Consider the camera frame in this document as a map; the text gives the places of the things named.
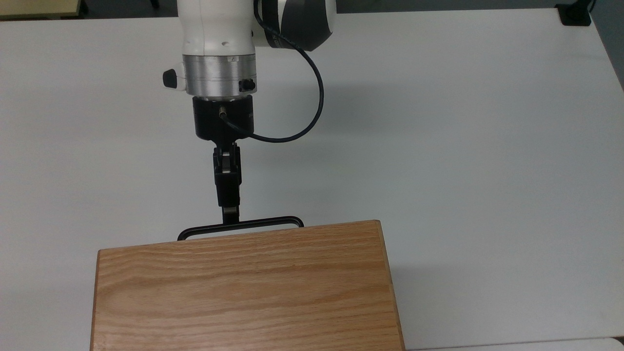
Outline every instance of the white tabletop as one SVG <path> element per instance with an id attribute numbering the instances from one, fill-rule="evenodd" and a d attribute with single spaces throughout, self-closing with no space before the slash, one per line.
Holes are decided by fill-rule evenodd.
<path id="1" fill-rule="evenodd" d="M 212 145 L 160 87 L 178 20 L 0 23 L 0 349 L 85 350 L 98 249 L 220 221 Z M 256 130 L 316 104 L 259 49 Z M 554 9 L 343 14 L 300 141 L 241 141 L 241 219 L 379 219 L 409 349 L 624 334 L 624 94 Z"/>

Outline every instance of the wood grain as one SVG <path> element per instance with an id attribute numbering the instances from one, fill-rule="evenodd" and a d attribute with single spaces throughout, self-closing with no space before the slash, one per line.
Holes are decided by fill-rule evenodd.
<path id="1" fill-rule="evenodd" d="M 92 351 L 400 351 L 378 221 L 101 250 Z"/>

